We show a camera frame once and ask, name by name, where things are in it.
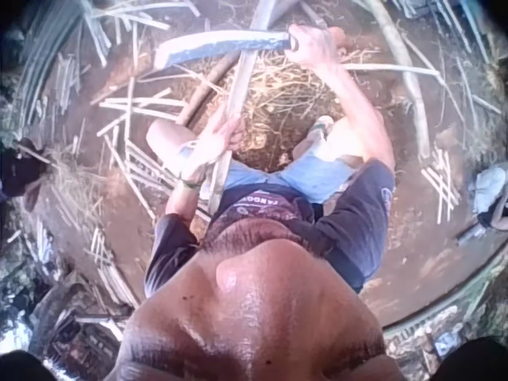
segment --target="shirt sleeve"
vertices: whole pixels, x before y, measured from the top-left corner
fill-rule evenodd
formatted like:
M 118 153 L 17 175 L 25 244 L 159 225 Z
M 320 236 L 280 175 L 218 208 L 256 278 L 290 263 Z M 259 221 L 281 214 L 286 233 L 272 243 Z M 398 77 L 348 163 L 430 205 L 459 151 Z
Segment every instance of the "shirt sleeve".
M 155 228 L 152 258 L 144 279 L 147 298 L 161 288 L 196 253 L 198 241 L 178 214 L 162 217 Z
M 333 212 L 316 223 L 335 243 L 329 254 L 334 257 L 326 258 L 332 266 L 353 265 L 364 281 L 374 275 L 385 250 L 394 187 L 388 168 L 378 160 L 369 160 L 338 198 Z

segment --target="forearm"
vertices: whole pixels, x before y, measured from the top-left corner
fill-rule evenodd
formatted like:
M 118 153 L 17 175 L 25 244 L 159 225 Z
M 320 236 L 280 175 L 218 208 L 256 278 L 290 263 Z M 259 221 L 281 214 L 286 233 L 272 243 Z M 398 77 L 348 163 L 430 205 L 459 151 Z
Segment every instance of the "forearm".
M 186 184 L 200 184 L 205 177 L 206 168 L 192 164 L 192 158 L 186 169 L 180 174 L 183 181 L 178 181 L 166 204 L 166 214 L 178 214 L 185 224 L 191 224 L 196 214 L 200 187 L 190 187 Z
M 337 94 L 346 118 L 364 143 L 364 160 L 376 158 L 394 171 L 393 148 L 383 118 L 339 60 L 324 63 L 314 72 Z

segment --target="denim shorts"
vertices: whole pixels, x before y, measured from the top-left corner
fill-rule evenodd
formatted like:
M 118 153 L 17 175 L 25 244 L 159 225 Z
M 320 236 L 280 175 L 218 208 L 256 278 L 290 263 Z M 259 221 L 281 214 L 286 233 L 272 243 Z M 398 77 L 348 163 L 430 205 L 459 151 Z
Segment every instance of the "denim shorts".
M 321 136 L 297 160 L 282 171 L 267 173 L 236 160 L 229 166 L 225 189 L 239 185 L 269 183 L 291 187 L 311 203 L 322 204 L 340 191 L 355 170 L 340 159 L 327 160 L 325 139 Z M 202 199 L 210 197 L 210 183 L 203 184 Z

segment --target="bracelet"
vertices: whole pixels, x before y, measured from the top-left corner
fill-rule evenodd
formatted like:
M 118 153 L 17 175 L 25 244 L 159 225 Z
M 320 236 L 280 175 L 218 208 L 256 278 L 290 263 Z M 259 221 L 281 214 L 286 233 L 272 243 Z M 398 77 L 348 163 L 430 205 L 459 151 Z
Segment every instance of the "bracelet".
M 178 181 L 181 182 L 185 187 L 198 191 L 201 188 L 201 185 L 204 183 L 205 180 L 200 181 L 199 183 L 191 183 L 190 181 L 186 181 L 182 179 L 182 173 L 180 172 L 178 176 Z

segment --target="machete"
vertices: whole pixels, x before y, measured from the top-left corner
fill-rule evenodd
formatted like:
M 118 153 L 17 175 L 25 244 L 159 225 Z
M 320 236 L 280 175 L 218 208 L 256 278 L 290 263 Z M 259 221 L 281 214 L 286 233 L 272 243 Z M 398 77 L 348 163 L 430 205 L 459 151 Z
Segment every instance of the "machete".
M 298 50 L 298 42 L 288 32 L 262 30 L 214 30 L 189 34 L 162 43 L 154 68 L 162 70 L 197 58 L 220 56 L 236 50 Z

